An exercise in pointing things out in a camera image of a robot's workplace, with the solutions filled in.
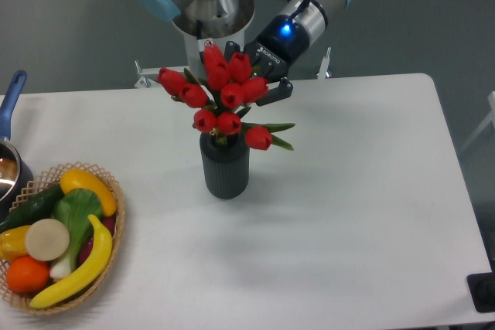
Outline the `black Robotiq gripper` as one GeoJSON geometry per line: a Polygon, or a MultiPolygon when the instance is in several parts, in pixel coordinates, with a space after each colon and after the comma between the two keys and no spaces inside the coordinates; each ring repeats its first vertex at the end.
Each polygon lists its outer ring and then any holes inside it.
{"type": "MultiPolygon", "coordinates": [[[[235,42],[227,42],[224,51],[207,39],[200,53],[203,63],[244,62],[244,54],[235,42]]],[[[258,106],[273,104],[292,95],[293,84],[286,78],[290,66],[309,48],[309,34],[304,27],[287,15],[277,15],[256,39],[244,46],[252,66],[258,66],[258,75],[269,82],[279,81],[255,101],[258,106]]]]}

